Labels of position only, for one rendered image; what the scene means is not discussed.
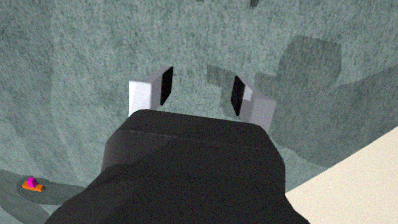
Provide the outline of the magenta block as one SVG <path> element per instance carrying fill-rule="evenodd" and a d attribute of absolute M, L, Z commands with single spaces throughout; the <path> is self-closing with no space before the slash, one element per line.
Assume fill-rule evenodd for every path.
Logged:
<path fill-rule="evenodd" d="M 28 185 L 29 185 L 30 187 L 33 187 L 33 188 L 35 188 L 35 186 L 37 185 L 37 183 L 36 183 L 36 181 L 35 181 L 34 178 L 29 178 L 29 179 L 27 180 L 27 183 L 28 183 Z"/>

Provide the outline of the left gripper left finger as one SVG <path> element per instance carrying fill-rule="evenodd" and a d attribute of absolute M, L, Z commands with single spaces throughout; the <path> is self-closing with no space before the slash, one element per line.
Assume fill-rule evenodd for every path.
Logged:
<path fill-rule="evenodd" d="M 163 106 L 172 90 L 173 68 L 164 65 L 145 79 L 129 82 L 129 116 L 139 109 Z"/>

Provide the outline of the orange rectangular block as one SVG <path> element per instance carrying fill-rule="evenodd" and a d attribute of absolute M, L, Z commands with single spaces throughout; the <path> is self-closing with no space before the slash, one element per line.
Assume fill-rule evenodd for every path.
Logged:
<path fill-rule="evenodd" d="M 35 188 L 30 187 L 27 182 L 24 182 L 22 186 L 23 186 L 23 188 L 35 190 L 35 191 L 39 191 L 39 192 L 42 192 L 42 190 L 44 189 L 43 185 L 39 185 L 39 184 L 37 184 L 35 186 Z"/>

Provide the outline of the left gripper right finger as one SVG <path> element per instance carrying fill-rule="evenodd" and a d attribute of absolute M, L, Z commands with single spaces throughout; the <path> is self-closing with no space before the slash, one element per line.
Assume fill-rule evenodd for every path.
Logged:
<path fill-rule="evenodd" d="M 268 134 L 276 101 L 263 96 L 244 76 L 235 75 L 231 103 L 242 122 L 261 126 Z"/>

